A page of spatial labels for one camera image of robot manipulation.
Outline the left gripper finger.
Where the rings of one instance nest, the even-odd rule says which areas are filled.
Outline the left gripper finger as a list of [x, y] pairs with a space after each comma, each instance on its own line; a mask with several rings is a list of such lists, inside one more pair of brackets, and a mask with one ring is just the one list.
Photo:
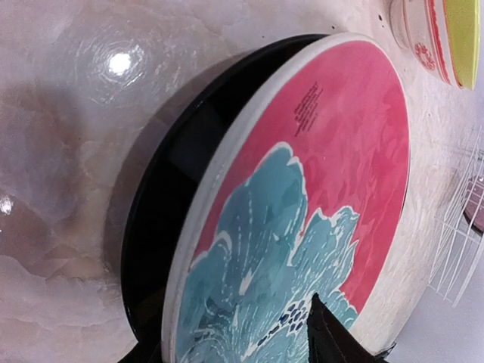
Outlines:
[[387, 363], [393, 346], [376, 355], [367, 351], [314, 293], [307, 319], [309, 362]]

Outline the dark red plate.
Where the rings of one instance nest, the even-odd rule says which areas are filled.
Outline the dark red plate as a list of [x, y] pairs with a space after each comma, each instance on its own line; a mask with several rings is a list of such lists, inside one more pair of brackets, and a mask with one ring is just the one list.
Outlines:
[[256, 91], [202, 177], [173, 256], [166, 362], [306, 362], [318, 295], [345, 328], [402, 214], [402, 83], [355, 33], [304, 47]]

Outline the black rimmed plate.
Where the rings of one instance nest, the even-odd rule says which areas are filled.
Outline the black rimmed plate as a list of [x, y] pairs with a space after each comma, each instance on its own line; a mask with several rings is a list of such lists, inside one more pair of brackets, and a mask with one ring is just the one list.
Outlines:
[[120, 282], [137, 343], [123, 362], [160, 362], [163, 298], [191, 201], [236, 116], [284, 63], [322, 34], [292, 36], [223, 67], [181, 112], [147, 165], [123, 236]]

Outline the white red patterned bowl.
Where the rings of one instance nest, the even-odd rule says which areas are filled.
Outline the white red patterned bowl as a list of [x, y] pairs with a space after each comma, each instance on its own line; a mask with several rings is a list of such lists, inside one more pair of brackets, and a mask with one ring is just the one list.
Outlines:
[[461, 87], [451, 55], [444, 1], [392, 0], [389, 21], [400, 48], [410, 51], [435, 78]]

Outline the green bowl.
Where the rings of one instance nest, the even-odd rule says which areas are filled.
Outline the green bowl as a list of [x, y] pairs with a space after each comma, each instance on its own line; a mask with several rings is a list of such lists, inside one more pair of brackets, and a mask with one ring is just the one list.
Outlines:
[[444, 1], [453, 69], [458, 84], [469, 90], [476, 86], [480, 50], [480, 1]]

